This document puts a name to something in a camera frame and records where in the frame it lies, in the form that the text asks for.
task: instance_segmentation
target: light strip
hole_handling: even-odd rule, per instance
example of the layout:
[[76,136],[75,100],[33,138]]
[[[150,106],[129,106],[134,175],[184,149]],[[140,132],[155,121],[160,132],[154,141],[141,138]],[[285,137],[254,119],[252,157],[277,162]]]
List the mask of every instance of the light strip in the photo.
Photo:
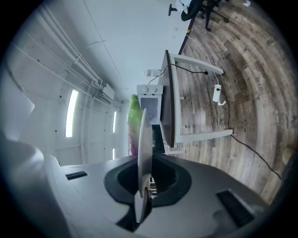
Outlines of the light strip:
[[75,103],[76,103],[77,97],[78,97],[78,92],[76,90],[73,90],[71,92],[69,105],[67,109],[65,137],[73,136],[73,120],[74,120]]
[[116,124],[116,112],[114,112],[113,133],[115,133],[115,124]]

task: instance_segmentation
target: white table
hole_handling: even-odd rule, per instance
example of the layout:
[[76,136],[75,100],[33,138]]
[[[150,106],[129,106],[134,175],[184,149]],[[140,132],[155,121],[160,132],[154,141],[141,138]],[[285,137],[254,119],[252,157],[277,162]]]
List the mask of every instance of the white table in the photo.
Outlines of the white table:
[[[170,54],[166,50],[162,69],[164,69],[169,64],[175,64],[175,62],[199,66],[202,70],[208,70],[218,74],[224,73],[222,69],[214,65],[191,57],[178,54]],[[232,129],[194,134],[181,134],[180,100],[184,99],[184,97],[180,97],[179,94],[179,84],[176,67],[173,65],[168,66],[163,76],[159,78],[158,84],[163,85],[163,101],[160,127],[164,137],[163,139],[170,147],[174,148],[175,143],[187,143],[191,141],[214,139],[233,134]]]

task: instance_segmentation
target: office chair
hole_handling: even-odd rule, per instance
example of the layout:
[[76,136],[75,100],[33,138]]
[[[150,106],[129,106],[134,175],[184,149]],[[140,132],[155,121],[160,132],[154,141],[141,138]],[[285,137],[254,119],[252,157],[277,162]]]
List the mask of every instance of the office chair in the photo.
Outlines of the office chair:
[[[221,18],[223,18],[224,22],[229,22],[229,19],[227,19],[226,17],[224,17],[223,15],[219,14],[218,12],[214,11],[213,8],[214,7],[219,7],[219,2],[221,0],[207,0],[207,5],[205,6],[203,4],[204,0],[192,0],[190,3],[190,6],[188,8],[188,14],[186,14],[185,12],[182,12],[181,14],[181,20],[182,21],[187,21],[192,19],[193,17],[196,17],[196,15],[201,12],[200,14],[200,18],[204,19],[205,15],[206,15],[206,23],[205,23],[205,29],[206,31],[211,31],[210,28],[208,28],[208,24],[209,24],[209,20],[210,20],[210,14],[211,13],[215,13],[216,15],[220,16]],[[171,12],[176,12],[177,9],[172,7],[172,4],[170,4],[169,6],[169,16],[171,15]]]

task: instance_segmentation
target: electrical outlet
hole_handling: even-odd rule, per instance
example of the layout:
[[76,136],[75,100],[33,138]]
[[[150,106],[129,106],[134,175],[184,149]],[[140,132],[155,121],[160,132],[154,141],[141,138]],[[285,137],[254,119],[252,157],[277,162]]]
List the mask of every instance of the electrical outlet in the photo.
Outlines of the electrical outlet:
[[217,89],[222,89],[222,86],[219,84],[216,84],[214,87],[214,93],[213,93],[213,101],[214,102],[219,102],[219,97],[220,97],[220,90]]

